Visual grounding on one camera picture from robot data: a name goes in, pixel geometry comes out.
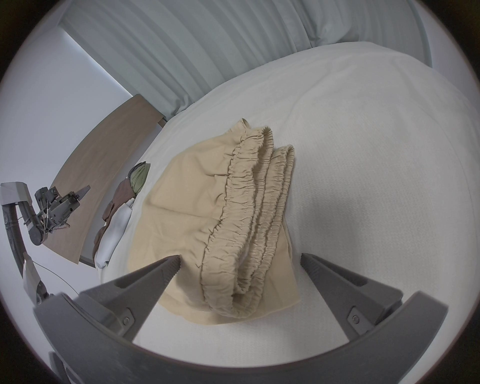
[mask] green cloth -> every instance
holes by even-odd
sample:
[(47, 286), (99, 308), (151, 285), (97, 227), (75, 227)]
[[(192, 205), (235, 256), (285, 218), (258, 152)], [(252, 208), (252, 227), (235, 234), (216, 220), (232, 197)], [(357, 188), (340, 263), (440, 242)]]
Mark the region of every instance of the green cloth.
[(145, 184), (147, 179), (148, 171), (150, 170), (150, 164), (140, 163), (137, 164), (129, 175), (130, 184), (132, 185), (133, 192), (135, 195), (142, 190), (142, 187)]

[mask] white floor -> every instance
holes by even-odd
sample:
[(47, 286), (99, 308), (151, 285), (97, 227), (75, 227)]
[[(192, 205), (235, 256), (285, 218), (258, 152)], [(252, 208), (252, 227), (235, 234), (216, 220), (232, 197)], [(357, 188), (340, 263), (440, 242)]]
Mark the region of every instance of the white floor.
[[(479, 82), (465, 56), (430, 11), (415, 4), (427, 31), (434, 69), (480, 111)], [(31, 194), (48, 185), (58, 164), (106, 115), (130, 97), (56, 27), (60, 11), (44, 20), (25, 42), (0, 84), (0, 161), (8, 164), (0, 168), (0, 181), (24, 181)], [(34, 247), (28, 242), (26, 246), (34, 261), (44, 266), (38, 271), (49, 292), (75, 297), (75, 291), (99, 283), (95, 269), (70, 263), (44, 246)], [(25, 339), (46, 362), (51, 347), (33, 317), (33, 305), (23, 291), (5, 231), (1, 230), (0, 251), (3, 304)], [(416, 382), (433, 363), (426, 354), (402, 382)]]

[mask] folded beige garment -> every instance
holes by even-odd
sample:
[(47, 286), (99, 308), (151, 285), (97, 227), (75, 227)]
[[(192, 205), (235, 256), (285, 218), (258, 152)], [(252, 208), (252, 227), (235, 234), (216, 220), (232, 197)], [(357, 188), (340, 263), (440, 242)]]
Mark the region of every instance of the folded beige garment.
[(200, 324), (258, 318), (297, 303), (282, 225), (294, 150), (239, 121), (172, 159), (145, 198), (130, 249), (133, 271), (181, 255), (160, 303)]

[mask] gray curtain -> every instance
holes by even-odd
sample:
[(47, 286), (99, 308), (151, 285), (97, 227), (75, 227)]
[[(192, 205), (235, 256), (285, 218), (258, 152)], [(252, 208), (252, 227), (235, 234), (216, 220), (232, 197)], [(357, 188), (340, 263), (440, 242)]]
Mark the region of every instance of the gray curtain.
[(74, 0), (61, 26), (167, 119), (283, 56), (371, 41), (429, 64), (409, 0)]

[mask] white cloth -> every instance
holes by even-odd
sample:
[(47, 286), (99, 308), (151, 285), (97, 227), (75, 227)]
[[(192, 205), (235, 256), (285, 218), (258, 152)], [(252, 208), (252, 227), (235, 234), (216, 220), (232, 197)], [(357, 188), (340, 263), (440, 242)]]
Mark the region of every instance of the white cloth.
[(117, 209), (110, 221), (110, 225), (103, 234), (95, 254), (95, 266), (98, 269), (105, 268), (108, 265), (113, 251), (123, 236), (130, 220), (134, 200), (134, 198), (131, 198)]
[(296, 53), (232, 79), (172, 118), (103, 281), (124, 274), (142, 201), (176, 154), (244, 117), (295, 146), (286, 208), (301, 303), (244, 324), (190, 324), (156, 306), (135, 342), (218, 366), (307, 358), (346, 343), (300, 267), (302, 252), (450, 306), (429, 349), (453, 340), (480, 289), (479, 117), (440, 74), (371, 43)]

